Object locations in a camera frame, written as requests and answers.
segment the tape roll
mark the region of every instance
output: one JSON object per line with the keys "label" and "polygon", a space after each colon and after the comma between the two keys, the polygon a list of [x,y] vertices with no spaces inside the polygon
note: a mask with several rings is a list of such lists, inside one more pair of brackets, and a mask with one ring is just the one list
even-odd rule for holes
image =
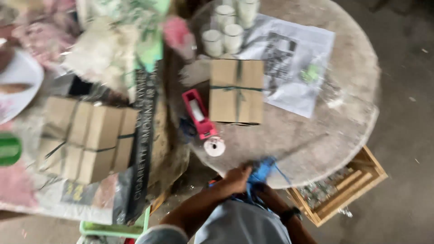
{"label": "tape roll", "polygon": [[204,143],[205,152],[211,157],[218,157],[224,153],[226,145],[224,140],[218,136],[208,138]]}
{"label": "tape roll", "polygon": [[202,113],[200,107],[199,107],[199,103],[197,102],[197,100],[191,100],[190,102],[190,107],[191,107],[191,111],[193,114],[193,117],[197,120],[197,121],[202,121],[205,119],[204,114]]}

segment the person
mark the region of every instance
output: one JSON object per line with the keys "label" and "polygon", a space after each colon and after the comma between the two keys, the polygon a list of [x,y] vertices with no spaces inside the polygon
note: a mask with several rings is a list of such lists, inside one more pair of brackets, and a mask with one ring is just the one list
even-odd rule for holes
{"label": "person", "polygon": [[245,165],[228,171],[222,180],[170,211],[136,244],[186,244],[193,235],[196,244],[315,244],[297,216],[299,211],[269,186],[264,184],[257,192],[267,208],[231,199],[246,191],[251,172]]}

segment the green plastic basket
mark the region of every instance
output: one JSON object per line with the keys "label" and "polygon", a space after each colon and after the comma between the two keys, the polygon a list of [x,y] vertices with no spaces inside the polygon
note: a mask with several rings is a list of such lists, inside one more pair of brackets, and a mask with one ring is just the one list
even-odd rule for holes
{"label": "green plastic basket", "polygon": [[142,233],[148,229],[149,215],[151,206],[149,206],[144,214],[132,226],[114,224],[103,225],[94,224],[91,222],[80,222],[80,233],[82,235],[97,235],[97,236],[114,236],[137,239]]}

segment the yellow number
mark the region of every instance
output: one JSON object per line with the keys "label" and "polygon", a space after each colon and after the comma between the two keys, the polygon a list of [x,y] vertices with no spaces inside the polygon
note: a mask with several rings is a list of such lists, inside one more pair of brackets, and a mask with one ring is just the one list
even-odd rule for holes
{"label": "yellow number", "polygon": [[74,184],[71,182],[68,182],[68,190],[66,191],[66,194],[67,195],[71,194],[73,189],[74,189]]}
{"label": "yellow number", "polygon": [[81,194],[83,193],[83,185],[77,185],[74,196],[72,197],[75,201],[80,201],[82,199]]}

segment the round table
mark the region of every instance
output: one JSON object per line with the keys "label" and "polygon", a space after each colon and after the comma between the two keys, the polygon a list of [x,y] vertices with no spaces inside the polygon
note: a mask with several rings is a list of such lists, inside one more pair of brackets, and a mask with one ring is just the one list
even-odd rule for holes
{"label": "round table", "polygon": [[[200,29],[209,22],[210,10],[211,3],[191,20],[199,53],[202,50]],[[208,156],[204,141],[198,139],[191,141],[191,148],[220,175],[240,163],[276,156],[277,166],[289,182],[274,171],[268,179],[272,188],[307,185],[345,166],[367,142],[378,117],[377,56],[360,26],[330,0],[261,1],[260,13],[335,32],[334,48],[313,116],[308,119],[265,103],[261,125],[217,125],[219,136],[226,144],[223,155]],[[205,105],[209,98],[209,81],[191,88],[179,82],[178,73],[183,65],[180,57],[172,59],[168,82],[170,107],[177,114],[173,116],[175,123],[179,116],[186,115],[182,92],[197,88]],[[332,105],[328,99],[336,91],[341,94],[341,102]]]}

